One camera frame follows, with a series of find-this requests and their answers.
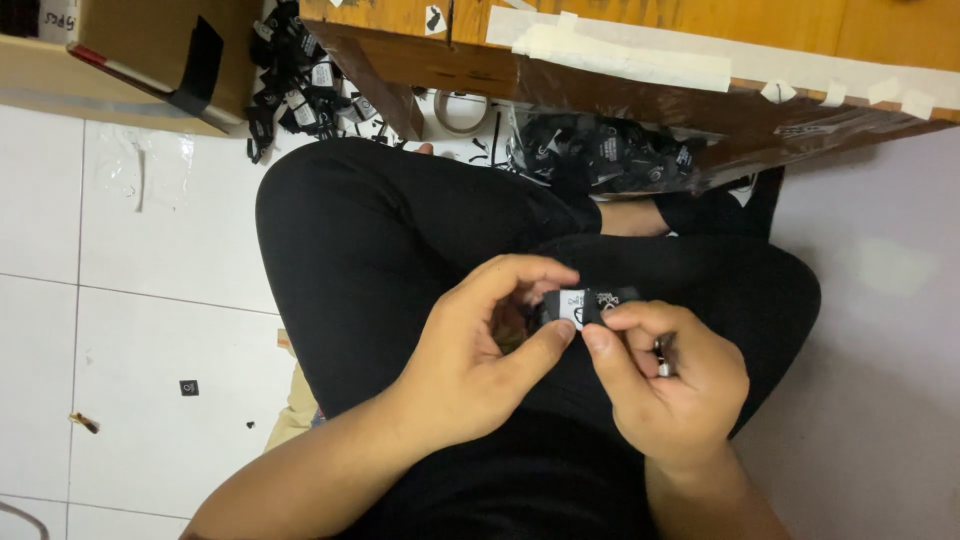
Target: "wooden table leg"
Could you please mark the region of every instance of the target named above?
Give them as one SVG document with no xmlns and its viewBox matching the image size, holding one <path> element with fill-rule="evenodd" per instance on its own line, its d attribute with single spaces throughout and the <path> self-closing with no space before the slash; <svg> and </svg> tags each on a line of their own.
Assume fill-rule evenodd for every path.
<svg viewBox="0 0 960 540">
<path fill-rule="evenodd" d="M 355 38 L 333 35 L 323 23 L 304 22 L 333 61 L 399 137 L 423 140 L 423 113 L 409 86 L 381 80 Z"/>
</svg>

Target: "white tile floor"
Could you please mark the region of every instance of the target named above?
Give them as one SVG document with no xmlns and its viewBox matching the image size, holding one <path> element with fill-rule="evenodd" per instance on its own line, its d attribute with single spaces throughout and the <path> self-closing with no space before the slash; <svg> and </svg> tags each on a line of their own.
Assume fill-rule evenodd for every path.
<svg viewBox="0 0 960 540">
<path fill-rule="evenodd" d="M 252 219 L 266 167 L 236 139 L 2 107 L 0 125 L 17 126 L 0 135 L 0 500 L 53 540 L 176 538 L 260 453 L 288 389 Z M 272 159 L 308 141 L 282 134 Z M 960 537 L 958 147 L 960 130 L 788 177 L 775 242 L 816 269 L 824 309 L 737 446 L 798 537 Z M 32 534 L 0 513 L 0 538 Z"/>
</svg>

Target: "black pants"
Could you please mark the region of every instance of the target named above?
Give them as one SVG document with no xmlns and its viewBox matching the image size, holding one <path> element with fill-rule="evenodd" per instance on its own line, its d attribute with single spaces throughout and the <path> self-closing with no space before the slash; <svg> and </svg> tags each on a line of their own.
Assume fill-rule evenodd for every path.
<svg viewBox="0 0 960 540">
<path fill-rule="evenodd" d="M 498 254 L 537 253 L 582 286 L 635 285 L 692 309 L 735 343 L 752 416 L 800 350 L 820 287 L 796 258 L 754 238 L 600 235 L 584 197 L 563 201 L 503 171 L 351 138 L 299 148 L 267 173 L 256 224 L 267 276 L 326 416 L 393 382 L 436 300 Z M 579 337 L 523 406 L 615 432 Z"/>
</svg>

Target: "person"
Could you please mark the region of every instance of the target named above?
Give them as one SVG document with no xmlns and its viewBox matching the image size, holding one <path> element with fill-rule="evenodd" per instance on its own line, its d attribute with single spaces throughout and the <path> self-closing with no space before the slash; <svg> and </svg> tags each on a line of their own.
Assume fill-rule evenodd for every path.
<svg viewBox="0 0 960 540">
<path fill-rule="evenodd" d="M 764 239 L 665 236 L 677 208 L 429 154 L 338 139 L 267 173 L 264 264 L 328 421 L 183 538 L 786 538 L 728 441 L 812 328 L 812 272 Z M 602 325 L 494 340 L 548 292 L 626 285 L 643 301 Z"/>
</svg>

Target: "foot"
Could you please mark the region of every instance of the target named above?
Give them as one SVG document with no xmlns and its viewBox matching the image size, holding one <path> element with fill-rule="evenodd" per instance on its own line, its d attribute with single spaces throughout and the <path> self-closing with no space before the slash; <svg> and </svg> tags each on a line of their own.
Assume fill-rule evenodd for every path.
<svg viewBox="0 0 960 540">
<path fill-rule="evenodd" d="M 660 236 L 670 232 L 651 199 L 597 203 L 603 218 L 600 234 L 611 236 Z"/>
</svg>

